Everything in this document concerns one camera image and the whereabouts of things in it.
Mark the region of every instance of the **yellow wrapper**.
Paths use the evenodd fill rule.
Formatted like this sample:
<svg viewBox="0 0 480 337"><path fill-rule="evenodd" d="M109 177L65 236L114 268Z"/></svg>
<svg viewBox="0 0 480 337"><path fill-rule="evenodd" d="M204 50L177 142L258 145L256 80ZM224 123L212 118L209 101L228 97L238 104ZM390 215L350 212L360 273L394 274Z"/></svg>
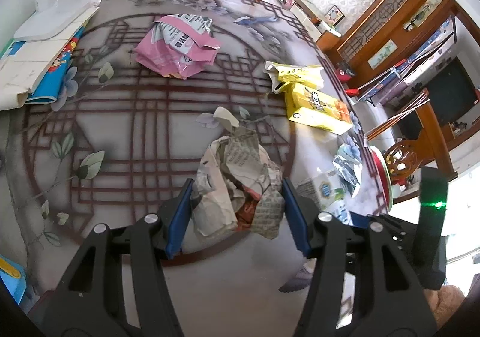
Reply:
<svg viewBox="0 0 480 337"><path fill-rule="evenodd" d="M274 93L285 92L293 82L301 82L314 89L323 88L323 77L320 74L323 66L321 65L303 67L266 61L265 69L272 79L272 92Z"/></svg>
<svg viewBox="0 0 480 337"><path fill-rule="evenodd" d="M338 135L353 126L345 103L298 82L290 84L285 102L286 114L291 121Z"/></svg>

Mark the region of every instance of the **bolt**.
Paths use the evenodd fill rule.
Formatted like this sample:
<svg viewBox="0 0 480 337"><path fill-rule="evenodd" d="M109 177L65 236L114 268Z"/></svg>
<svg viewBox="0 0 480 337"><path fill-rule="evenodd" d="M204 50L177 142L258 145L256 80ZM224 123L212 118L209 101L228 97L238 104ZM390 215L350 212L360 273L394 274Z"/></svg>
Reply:
<svg viewBox="0 0 480 337"><path fill-rule="evenodd" d="M94 228L93 231L97 234L103 233L107 229L107 226L105 226L104 223L99 223L97 224Z"/></svg>
<svg viewBox="0 0 480 337"><path fill-rule="evenodd" d="M375 232L375 233L380 233L383 230L383 225L378 222L371 222L370 228Z"/></svg>
<svg viewBox="0 0 480 337"><path fill-rule="evenodd" d="M318 219L321 220L322 222L330 222L332 220L332 214L329 214L328 212L321 212L318 214Z"/></svg>
<svg viewBox="0 0 480 337"><path fill-rule="evenodd" d="M151 224L151 223L155 223L155 222L157 222L157 221L158 221L158 216L157 216L157 214L148 214L148 215L146 215L146 217L145 217L145 222L147 222L147 223L150 223L150 224Z"/></svg>

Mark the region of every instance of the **white plastic holder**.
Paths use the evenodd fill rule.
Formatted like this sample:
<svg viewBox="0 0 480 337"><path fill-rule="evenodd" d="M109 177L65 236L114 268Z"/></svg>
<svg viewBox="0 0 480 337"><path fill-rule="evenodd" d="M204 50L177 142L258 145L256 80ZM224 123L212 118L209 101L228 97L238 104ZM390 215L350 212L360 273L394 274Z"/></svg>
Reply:
<svg viewBox="0 0 480 337"><path fill-rule="evenodd" d="M39 41L62 32L90 6L90 0L57 0L49 9L35 12L13 36L15 41Z"/></svg>

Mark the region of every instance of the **lattice pattern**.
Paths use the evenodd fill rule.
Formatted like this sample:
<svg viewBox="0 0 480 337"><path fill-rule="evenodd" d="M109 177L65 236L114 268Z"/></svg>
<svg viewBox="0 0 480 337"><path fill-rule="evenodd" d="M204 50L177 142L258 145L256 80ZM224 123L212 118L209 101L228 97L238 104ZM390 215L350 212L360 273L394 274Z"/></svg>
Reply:
<svg viewBox="0 0 480 337"><path fill-rule="evenodd" d="M361 48L380 31L385 23L392 18L407 0L385 0L375 12L362 24L355 35L348 39L338 50L347 62L351 60Z"/></svg>

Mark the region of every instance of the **black device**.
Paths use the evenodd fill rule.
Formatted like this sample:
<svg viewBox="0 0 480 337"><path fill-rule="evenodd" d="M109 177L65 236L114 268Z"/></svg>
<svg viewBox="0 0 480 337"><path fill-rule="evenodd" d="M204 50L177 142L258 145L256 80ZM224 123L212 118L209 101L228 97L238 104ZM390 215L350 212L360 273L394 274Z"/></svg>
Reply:
<svg viewBox="0 0 480 337"><path fill-rule="evenodd" d="M177 198L164 202L156 214L148 214L132 226L110 229L97 224L54 294L35 305L30 318L0 280L0 335L184 336L160 260L172 258L179 250L191 217L192 186L193 181L187 180ZM380 215L362 216L358 227L351 227L327 212L319 212L312 200L299 196L285 179L285 214L294 241L306 257L317 258L294 337L448 335L442 331L452 330L452 321L437 332L422 291L439 289L445 279L445 241L440 232L446 190L447 182L437 169L423 169L419 225ZM126 321L122 254L131 257L141 328ZM337 329L345 271L356 275L354 308L351 324ZM458 314L452 318L465 315L461 311ZM471 317L467 320L469 327L475 323ZM472 334L464 331L461 335Z"/></svg>

